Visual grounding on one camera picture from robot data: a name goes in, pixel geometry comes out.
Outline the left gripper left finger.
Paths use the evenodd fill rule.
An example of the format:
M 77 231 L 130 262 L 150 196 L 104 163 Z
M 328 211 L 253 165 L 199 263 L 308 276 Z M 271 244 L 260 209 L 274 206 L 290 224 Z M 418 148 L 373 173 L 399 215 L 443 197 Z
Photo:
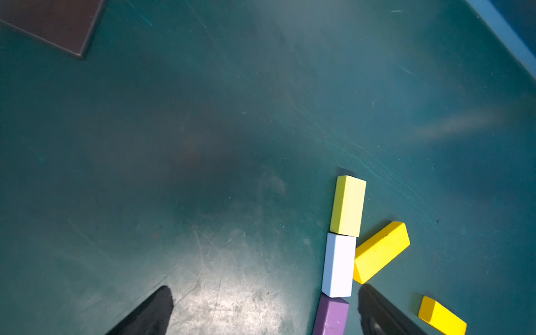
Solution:
M 173 308 L 172 291 L 161 286 L 106 335 L 165 335 Z

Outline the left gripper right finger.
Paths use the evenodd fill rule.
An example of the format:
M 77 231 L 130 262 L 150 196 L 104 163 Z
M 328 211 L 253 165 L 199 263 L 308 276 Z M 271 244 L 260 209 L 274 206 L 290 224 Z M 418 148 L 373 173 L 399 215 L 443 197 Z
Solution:
M 363 334 L 425 335 L 410 318 L 370 284 L 361 286 L 358 311 Z

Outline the purple block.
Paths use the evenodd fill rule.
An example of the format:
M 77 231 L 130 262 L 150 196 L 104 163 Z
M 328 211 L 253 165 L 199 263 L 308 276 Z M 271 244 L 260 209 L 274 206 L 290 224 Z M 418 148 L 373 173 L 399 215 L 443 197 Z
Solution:
M 340 298 L 320 295 L 312 335 L 344 335 L 350 304 Z

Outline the orange yellow long block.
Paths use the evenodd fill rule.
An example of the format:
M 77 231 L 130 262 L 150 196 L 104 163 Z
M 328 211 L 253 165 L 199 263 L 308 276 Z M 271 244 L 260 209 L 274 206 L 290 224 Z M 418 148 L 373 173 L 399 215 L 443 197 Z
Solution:
M 423 297 L 418 317 L 442 334 L 466 334 L 467 323 L 430 297 Z

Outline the light blue block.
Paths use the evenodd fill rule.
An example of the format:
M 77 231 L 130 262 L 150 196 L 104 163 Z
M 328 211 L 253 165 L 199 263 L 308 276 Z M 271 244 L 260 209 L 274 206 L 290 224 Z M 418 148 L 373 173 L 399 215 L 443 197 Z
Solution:
M 356 237 L 327 234 L 322 292 L 328 297 L 352 295 L 356 241 Z

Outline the lime green block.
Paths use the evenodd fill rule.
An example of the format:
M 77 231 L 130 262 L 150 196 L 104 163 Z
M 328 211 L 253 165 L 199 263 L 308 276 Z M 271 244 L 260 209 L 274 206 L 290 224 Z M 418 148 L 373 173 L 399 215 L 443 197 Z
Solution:
M 350 175 L 338 176 L 329 231 L 359 237 L 367 183 Z

